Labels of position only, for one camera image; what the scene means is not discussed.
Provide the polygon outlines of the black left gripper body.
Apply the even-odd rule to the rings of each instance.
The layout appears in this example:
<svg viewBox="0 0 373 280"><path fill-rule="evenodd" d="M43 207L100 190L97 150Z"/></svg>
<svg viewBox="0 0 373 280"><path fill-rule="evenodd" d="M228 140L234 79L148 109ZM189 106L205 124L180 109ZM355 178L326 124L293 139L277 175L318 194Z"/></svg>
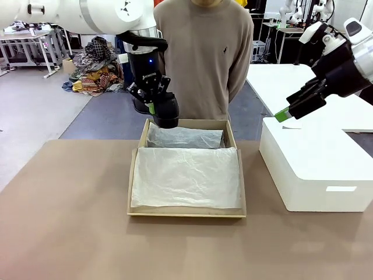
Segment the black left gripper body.
<svg viewBox="0 0 373 280"><path fill-rule="evenodd" d="M128 60L131 66L133 82L127 90L131 91L137 88L142 91L157 91L162 77L159 50L155 49L147 53L129 52Z"/></svg>

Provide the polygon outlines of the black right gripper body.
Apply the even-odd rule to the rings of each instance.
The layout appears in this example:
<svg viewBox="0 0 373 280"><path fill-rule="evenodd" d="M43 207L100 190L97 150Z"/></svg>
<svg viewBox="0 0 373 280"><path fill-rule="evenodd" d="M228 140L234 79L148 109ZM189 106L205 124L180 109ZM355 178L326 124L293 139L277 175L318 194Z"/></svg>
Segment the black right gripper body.
<svg viewBox="0 0 373 280"><path fill-rule="evenodd" d="M363 90L364 77L355 66L351 43L346 39L322 39L321 43L324 49L312 67L316 78L310 96L347 97Z"/></svg>

